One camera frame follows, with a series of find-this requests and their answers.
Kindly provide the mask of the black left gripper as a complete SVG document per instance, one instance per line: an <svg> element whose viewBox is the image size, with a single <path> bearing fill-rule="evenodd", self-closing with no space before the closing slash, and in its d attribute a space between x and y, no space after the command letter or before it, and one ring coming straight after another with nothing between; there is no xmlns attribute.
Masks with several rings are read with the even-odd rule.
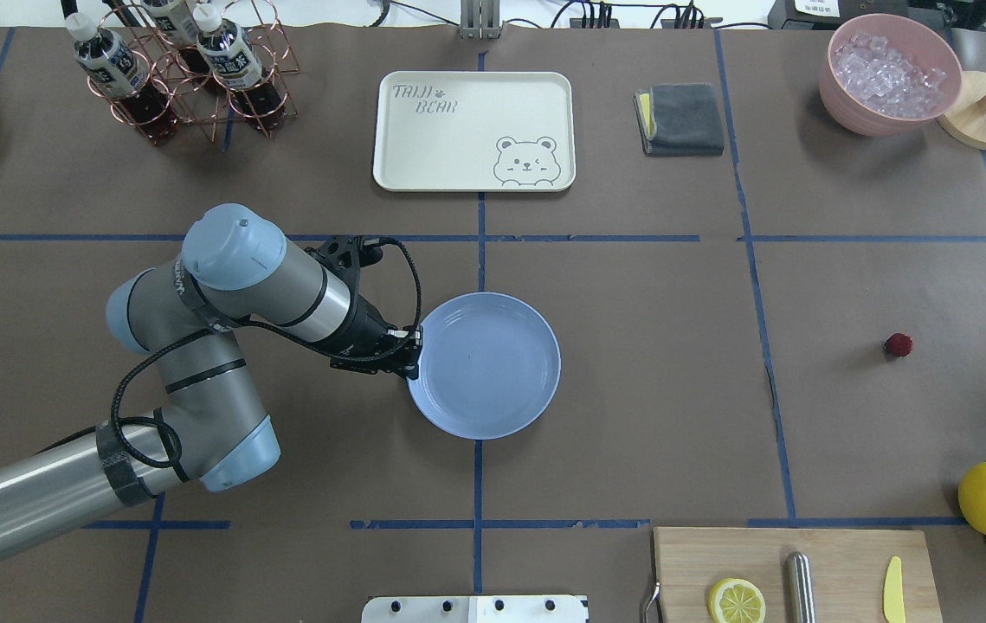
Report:
<svg viewBox="0 0 986 623"><path fill-rule="evenodd" d="M371 375L381 371L409 380L420 378L421 347L421 326L386 323L379 310L358 294L351 296L338 330L319 342L319 352L330 357L334 368Z"/></svg>

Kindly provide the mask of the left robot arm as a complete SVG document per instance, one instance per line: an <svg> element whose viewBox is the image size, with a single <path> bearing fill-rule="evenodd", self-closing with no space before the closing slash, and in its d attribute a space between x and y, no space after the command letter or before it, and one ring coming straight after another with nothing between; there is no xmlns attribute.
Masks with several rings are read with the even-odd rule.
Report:
<svg viewBox="0 0 986 623"><path fill-rule="evenodd" d="M227 491L272 468L281 446L241 332L338 369L420 375L422 282L405 243L304 247L238 202L208 209L172 260L118 287L106 317L139 359L100 421L0 469L0 562L173 486Z"/></svg>

